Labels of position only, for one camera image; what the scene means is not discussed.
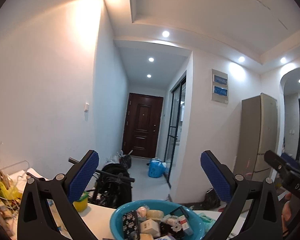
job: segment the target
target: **light switch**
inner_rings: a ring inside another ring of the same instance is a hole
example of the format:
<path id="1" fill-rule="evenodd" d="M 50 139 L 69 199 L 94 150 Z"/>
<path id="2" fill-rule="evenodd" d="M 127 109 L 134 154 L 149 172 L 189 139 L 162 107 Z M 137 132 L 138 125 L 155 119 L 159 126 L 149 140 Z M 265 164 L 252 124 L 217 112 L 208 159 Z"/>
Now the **light switch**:
<path id="1" fill-rule="evenodd" d="M 88 104 L 88 103 L 86 103 L 86 105 L 84 106 L 84 111 L 85 111 L 85 112 L 88 112 L 88 111 L 89 111 L 89 104 Z"/>

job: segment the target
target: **blue textured pad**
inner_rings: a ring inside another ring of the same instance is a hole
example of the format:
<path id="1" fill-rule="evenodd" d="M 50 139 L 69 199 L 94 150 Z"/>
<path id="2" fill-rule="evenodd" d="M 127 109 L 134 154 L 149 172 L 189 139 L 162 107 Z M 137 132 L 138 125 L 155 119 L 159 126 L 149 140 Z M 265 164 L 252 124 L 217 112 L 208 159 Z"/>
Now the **blue textured pad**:
<path id="1" fill-rule="evenodd" d="M 230 203 L 232 199 L 230 184 L 217 165 L 206 152 L 201 154 L 200 162 L 202 169 L 206 173 L 219 199 L 226 203 Z"/>
<path id="2" fill-rule="evenodd" d="M 69 185 L 67 197 L 70 203 L 80 199 L 98 165 L 99 155 L 93 152 Z"/>

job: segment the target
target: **blue gripper pad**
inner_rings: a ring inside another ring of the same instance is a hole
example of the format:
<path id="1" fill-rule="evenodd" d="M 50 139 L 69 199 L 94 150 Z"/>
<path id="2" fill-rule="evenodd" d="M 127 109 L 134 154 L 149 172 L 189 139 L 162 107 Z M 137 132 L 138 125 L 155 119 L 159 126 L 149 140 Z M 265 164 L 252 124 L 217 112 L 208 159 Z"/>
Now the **blue gripper pad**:
<path id="1" fill-rule="evenodd" d="M 225 176 L 223 176 L 217 164 L 211 159 L 206 151 L 201 154 L 200 162 L 202 169 L 206 173 L 219 199 L 226 203 L 230 203 L 232 199 L 231 185 Z"/>
<path id="2" fill-rule="evenodd" d="M 98 165 L 98 153 L 90 150 L 78 164 L 73 165 L 67 172 L 67 179 L 68 176 L 69 179 L 73 178 L 71 181 L 65 181 L 67 197 L 70 203 L 80 199 Z"/>

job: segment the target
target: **sliding glass door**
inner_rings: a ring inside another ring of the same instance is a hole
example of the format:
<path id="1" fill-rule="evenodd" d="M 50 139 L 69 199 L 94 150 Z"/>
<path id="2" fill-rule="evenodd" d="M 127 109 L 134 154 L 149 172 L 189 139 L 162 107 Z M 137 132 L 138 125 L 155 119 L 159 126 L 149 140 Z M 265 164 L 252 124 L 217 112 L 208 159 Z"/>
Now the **sliding glass door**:
<path id="1" fill-rule="evenodd" d="M 165 177 L 170 186 L 174 179 L 174 171 L 179 152 L 180 135 L 182 130 L 183 112 L 185 108 L 186 78 L 172 91 L 171 114 L 164 161 L 167 163 Z"/>

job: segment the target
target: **stroller handle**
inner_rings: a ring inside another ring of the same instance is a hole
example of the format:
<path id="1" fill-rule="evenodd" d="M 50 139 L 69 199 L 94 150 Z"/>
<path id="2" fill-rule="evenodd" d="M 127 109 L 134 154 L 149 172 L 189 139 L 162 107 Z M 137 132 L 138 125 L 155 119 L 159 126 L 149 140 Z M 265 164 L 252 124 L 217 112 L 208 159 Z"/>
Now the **stroller handle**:
<path id="1" fill-rule="evenodd" d="M 72 163 L 72 164 L 77 164 L 77 163 L 79 163 L 77 160 L 75 160 L 75 159 L 73 159 L 73 158 L 71 158 L 71 157 L 69 157 L 68 162 L 70 162 L 70 163 Z M 120 176 L 120 175 L 114 175 L 114 174 L 111 174 L 111 173 L 108 173 L 108 172 L 104 172 L 104 171 L 96 170 L 95 173 L 107 175 L 107 176 L 114 177 L 114 178 L 120 178 L 120 179 L 123 180 L 123 181 L 128 181 L 128 182 L 134 182 L 134 181 L 135 181 L 134 178 L 129 178 L 129 177 Z"/>

